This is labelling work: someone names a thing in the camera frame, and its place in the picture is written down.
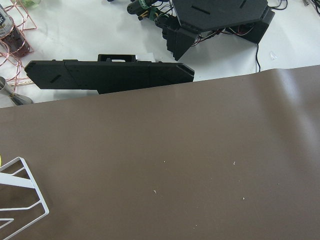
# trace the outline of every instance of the white wire rack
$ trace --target white wire rack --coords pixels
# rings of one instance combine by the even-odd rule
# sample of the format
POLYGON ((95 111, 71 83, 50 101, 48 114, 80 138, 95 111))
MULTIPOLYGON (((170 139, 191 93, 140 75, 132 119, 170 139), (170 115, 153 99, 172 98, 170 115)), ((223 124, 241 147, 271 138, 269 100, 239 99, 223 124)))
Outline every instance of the white wire rack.
MULTIPOLYGON (((30 206, 14 207, 14 208, 0 208, 0 212, 25 211, 25 210, 30 210, 38 205, 41 205, 44 210, 44 213, 42 215, 40 215, 37 218, 35 218, 34 220, 30 221, 28 224, 22 226, 20 229, 16 230, 15 232, 10 234, 9 236, 5 237, 3 240, 8 240, 8 239, 12 238, 13 236, 17 235, 21 231, 30 227, 32 224, 34 224, 35 222, 39 221, 40 219, 42 219, 43 217, 45 217, 46 215, 49 214, 49 209, 46 204, 46 201, 45 201, 42 193, 40 192, 40 189, 39 189, 32 173, 30 171, 26 161, 23 158, 17 157, 15 159, 13 159, 12 161, 8 162, 7 164, 3 165, 2 167, 0 167, 0 184, 16 186, 16 187, 21 187, 21 188, 34 189, 36 191, 37 196, 38 196, 38 201, 36 201, 35 203, 33 203, 30 206), (22 163, 22 167, 19 170, 16 170, 14 173, 6 173, 6 170, 10 166, 12 166, 18 162, 22 163), (28 178, 16 176, 21 171, 26 171, 28 178)), ((5 228, 9 224, 11 224, 14 220, 15 220, 14 218, 0 218, 1 222, 5 222, 4 224, 0 225, 0 231, 1 231, 1 229, 5 228)))

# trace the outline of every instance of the electronic component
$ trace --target electronic component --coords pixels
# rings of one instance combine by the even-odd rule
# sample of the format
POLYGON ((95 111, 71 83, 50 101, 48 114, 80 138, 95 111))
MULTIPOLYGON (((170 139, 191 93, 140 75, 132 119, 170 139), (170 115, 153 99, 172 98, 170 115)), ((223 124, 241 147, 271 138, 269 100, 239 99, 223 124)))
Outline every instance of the electronic component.
POLYGON ((189 83, 195 74, 183 63, 108 54, 100 54, 98 61, 31 61, 25 71, 40 89, 97 90, 99 94, 189 83))
POLYGON ((175 60, 191 46, 218 34, 236 35, 258 44, 275 15, 267 0, 134 0, 127 11, 139 20, 149 18, 162 28, 175 60), (167 11, 162 10, 164 6, 159 9, 164 2, 168 2, 167 11))

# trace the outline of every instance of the black cable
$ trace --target black cable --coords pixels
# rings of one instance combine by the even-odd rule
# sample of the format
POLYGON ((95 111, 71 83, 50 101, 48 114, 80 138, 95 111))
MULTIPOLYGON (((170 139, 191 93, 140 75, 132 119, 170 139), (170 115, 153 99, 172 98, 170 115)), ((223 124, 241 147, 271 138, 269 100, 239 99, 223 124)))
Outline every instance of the black cable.
POLYGON ((162 6, 162 4, 164 4, 164 0, 161 0, 161 4, 160 5, 158 5, 158 6, 153 5, 153 7, 158 8, 158 7, 162 6))
POLYGON ((316 12, 320 15, 320 0, 311 0, 314 4, 316 12))
POLYGON ((169 0, 169 4, 170 4, 170 7, 171 7, 171 15, 173 15, 174 14, 174 6, 172 5, 171 0, 169 0))
POLYGON ((259 67, 258 73, 260 73, 261 72, 261 65, 260 65, 259 59, 258 59, 258 52, 259 52, 259 44, 257 43, 256 44, 255 61, 256 61, 256 64, 258 65, 258 67, 259 67))
POLYGON ((161 10, 164 9, 164 8, 171 8, 171 7, 170 7, 169 4, 166 4, 166 5, 162 6, 162 7, 159 9, 159 11, 161 11, 161 10))
POLYGON ((288 0, 280 0, 280 4, 278 6, 271 6, 272 9, 279 10, 279 11, 285 10, 287 7, 288 7, 288 0), (285 2, 285 7, 279 8, 283 2, 285 2))
POLYGON ((174 9, 174 7, 173 7, 173 6, 171 6, 171 7, 170 7, 170 9, 169 9, 168 11, 164 12, 164 14, 167 14, 168 12, 170 12, 170 11, 171 11, 171 15, 173 15, 173 14, 174 14, 173 9, 174 9))

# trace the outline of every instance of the brown mat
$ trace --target brown mat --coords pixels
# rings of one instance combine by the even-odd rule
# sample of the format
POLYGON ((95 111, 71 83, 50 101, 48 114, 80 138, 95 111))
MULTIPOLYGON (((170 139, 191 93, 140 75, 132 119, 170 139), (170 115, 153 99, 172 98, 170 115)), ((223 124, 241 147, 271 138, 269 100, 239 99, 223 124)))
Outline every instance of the brown mat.
POLYGON ((50 209, 12 239, 320 239, 319 76, 269 70, 0 109, 3 164, 25 158, 50 209))

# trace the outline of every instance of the wire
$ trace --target wire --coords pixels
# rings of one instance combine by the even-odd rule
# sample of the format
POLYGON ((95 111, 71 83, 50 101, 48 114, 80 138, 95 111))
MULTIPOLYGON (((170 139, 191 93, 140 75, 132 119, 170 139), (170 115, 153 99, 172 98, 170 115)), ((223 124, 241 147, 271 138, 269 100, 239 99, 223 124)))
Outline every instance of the wire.
POLYGON ((279 10, 279 11, 285 10, 287 7, 288 7, 288 0, 280 0, 280 4, 278 6, 271 6, 272 9, 279 10), (283 2, 285 2, 285 7, 279 8, 283 2))
POLYGON ((171 0, 169 0, 169 6, 170 6, 170 9, 164 13, 167 14, 168 12, 171 11, 171 15, 173 15, 174 14, 174 6, 172 5, 171 0))
POLYGON ((217 33, 218 33, 218 31, 212 31, 206 37, 203 37, 202 34, 200 33, 197 40, 192 44, 192 47, 197 46, 199 43, 201 43, 205 40, 213 38, 215 35, 217 35, 217 33))
POLYGON ((320 15, 320 0, 311 0, 316 12, 320 15))
POLYGON ((228 27, 229 30, 231 30, 231 32, 233 32, 235 35, 237 36, 245 36, 247 35, 248 33, 250 33, 252 31, 252 29, 254 29, 254 26, 252 26, 247 32, 240 32, 240 26, 238 26, 238 30, 237 32, 235 30, 233 30, 231 27, 228 27))
POLYGON ((258 59, 258 52, 259 52, 259 43, 256 44, 256 53, 255 53, 255 61, 256 61, 256 64, 258 65, 258 73, 261 72, 261 65, 259 63, 259 59, 258 59))
POLYGON ((149 10, 146 10, 144 13, 142 13, 139 17, 145 17, 148 16, 149 10))
POLYGON ((160 5, 158 5, 158 6, 152 5, 152 7, 158 8, 158 7, 162 6, 162 4, 164 4, 164 0, 161 0, 161 4, 160 5))
POLYGON ((232 32, 227 32, 227 31, 225 31, 226 29, 224 28, 224 29, 219 29, 218 30, 218 33, 219 34, 225 34, 225 35, 236 35, 237 34, 237 32, 235 32, 233 29, 231 29, 231 31, 232 32))
POLYGON ((159 11, 161 11, 162 9, 165 9, 165 8, 171 8, 171 6, 170 6, 169 4, 166 4, 166 5, 162 6, 162 7, 159 9, 159 11))

